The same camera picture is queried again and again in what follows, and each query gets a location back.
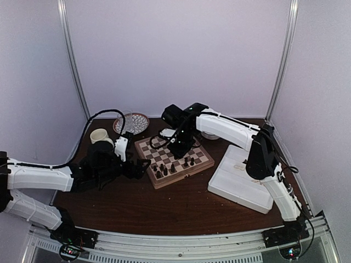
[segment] white box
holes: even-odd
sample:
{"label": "white box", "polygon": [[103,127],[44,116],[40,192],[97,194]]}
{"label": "white box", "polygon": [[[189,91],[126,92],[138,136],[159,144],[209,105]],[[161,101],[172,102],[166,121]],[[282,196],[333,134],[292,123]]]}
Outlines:
{"label": "white box", "polygon": [[268,213],[273,206],[273,198],[259,180],[251,178],[243,163],[248,152],[229,145],[216,172],[208,183],[208,190],[240,205]]}

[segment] mug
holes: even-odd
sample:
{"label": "mug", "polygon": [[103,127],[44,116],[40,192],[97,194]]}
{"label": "mug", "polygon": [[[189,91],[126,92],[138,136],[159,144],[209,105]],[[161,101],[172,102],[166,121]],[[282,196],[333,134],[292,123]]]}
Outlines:
{"label": "mug", "polygon": [[109,138],[107,130],[105,129],[96,129],[90,133],[90,140],[92,144],[96,143],[97,141],[108,141],[113,146],[115,145],[114,142]]}

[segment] wooden table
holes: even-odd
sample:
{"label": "wooden table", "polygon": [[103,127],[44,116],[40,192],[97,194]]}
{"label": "wooden table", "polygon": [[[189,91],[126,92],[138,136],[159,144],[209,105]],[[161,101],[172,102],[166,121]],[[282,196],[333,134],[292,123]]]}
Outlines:
{"label": "wooden table", "polygon": [[[110,138],[118,135],[113,131],[113,119],[97,119],[91,124],[78,153],[83,158],[89,134],[97,128],[105,128]],[[244,119],[262,125],[262,119]],[[166,127],[161,119],[151,119],[148,129],[134,137],[141,140]],[[117,178],[102,191],[85,193],[59,192],[54,205],[66,208],[75,224],[80,227],[141,235],[207,235],[257,230],[282,225],[277,206],[267,214],[233,203],[207,191],[207,185],[216,170],[229,142],[219,139],[204,140],[202,145],[215,161],[215,165],[200,174],[155,190],[147,174],[140,179]],[[138,155],[134,145],[130,149],[134,158]],[[302,194],[291,173],[286,174],[301,203]]]}

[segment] plate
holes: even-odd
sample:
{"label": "plate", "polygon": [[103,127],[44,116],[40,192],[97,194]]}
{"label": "plate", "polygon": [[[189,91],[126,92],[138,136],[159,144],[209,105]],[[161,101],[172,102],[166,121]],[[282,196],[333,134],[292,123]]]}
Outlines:
{"label": "plate", "polygon": [[[133,134],[134,135],[142,133],[149,126],[149,123],[150,123],[149,118],[147,118],[147,116],[145,116],[141,113],[133,113],[132,118],[133,118]],[[122,123],[123,123],[122,117],[116,119],[114,122],[113,128],[114,128],[114,131],[118,134],[121,132]]]}

